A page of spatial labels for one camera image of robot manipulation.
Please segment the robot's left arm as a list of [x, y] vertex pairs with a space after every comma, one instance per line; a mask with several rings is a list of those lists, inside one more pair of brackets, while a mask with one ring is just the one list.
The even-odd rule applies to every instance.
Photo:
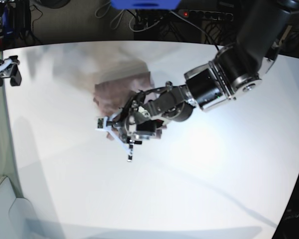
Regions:
[[157, 137], [171, 121], [187, 120], [194, 108], [206, 110], [256, 87], [263, 59], [276, 46], [299, 0], [257, 0], [244, 14], [233, 43], [214, 59], [185, 73], [185, 84], [140, 91], [124, 105], [115, 128], [124, 143]]

